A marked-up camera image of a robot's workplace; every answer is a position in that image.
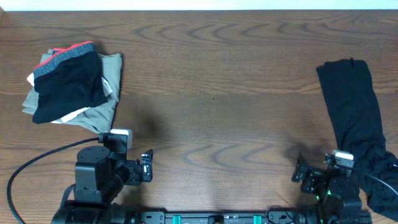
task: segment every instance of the white wall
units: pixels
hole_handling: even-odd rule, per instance
[[[0,0],[0,6],[5,11],[398,9],[398,0]]]

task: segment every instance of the black garment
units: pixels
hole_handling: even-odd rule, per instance
[[[39,105],[33,122],[55,121],[78,109],[107,102],[101,77],[102,64],[95,51],[62,60],[54,70],[35,78]]]
[[[354,155],[354,167],[398,190],[398,160],[386,151],[381,115],[371,73],[363,60],[327,62],[317,68],[338,149]],[[368,195],[376,213],[398,221],[398,196],[361,174],[353,179]]]

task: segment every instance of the wooden table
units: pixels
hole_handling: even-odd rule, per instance
[[[95,136],[22,113],[42,53],[84,40],[123,55],[113,127],[134,132],[128,158],[154,149],[152,183],[125,187],[115,202],[170,211],[315,203],[290,177],[299,153],[321,164],[336,148],[315,68],[341,58],[367,61],[398,155],[396,11],[10,12],[0,23],[1,223],[16,222],[6,184],[20,165]],[[12,196],[27,223],[51,221],[85,146],[18,176]]]

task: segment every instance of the fabric pile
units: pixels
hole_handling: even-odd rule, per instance
[[[50,49],[27,78],[33,89],[23,112],[37,124],[72,124],[108,133],[119,101],[121,67],[120,54],[97,54],[90,41]]]
[[[381,115],[372,76],[363,60],[327,62],[317,68],[339,150],[354,155],[354,168],[398,189],[398,160],[386,151]],[[353,173],[368,195],[368,206],[398,222],[398,196],[388,187]]]

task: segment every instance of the red waistband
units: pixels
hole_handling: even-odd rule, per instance
[[[62,54],[62,53],[64,53],[64,52],[68,51],[68,50],[71,50],[71,49],[74,49],[74,48],[77,48],[77,47],[79,47],[79,46],[82,46],[82,45],[84,45],[84,44],[89,44],[89,43],[93,43],[93,42],[92,42],[92,41],[85,41],[85,42],[82,42],[82,43],[79,43],[79,44],[73,44],[72,46],[68,47],[67,49],[54,48],[54,50],[56,50],[56,51],[58,51],[58,52],[55,53],[55,54],[53,54],[50,58],[48,58],[47,60],[45,60],[43,63],[40,63],[40,64],[36,65],[36,67],[35,67],[34,69],[39,68],[39,67],[45,65],[46,63],[48,63],[49,61],[51,61],[51,59],[53,59],[55,56],[57,56],[57,55],[59,55],[59,54]]]

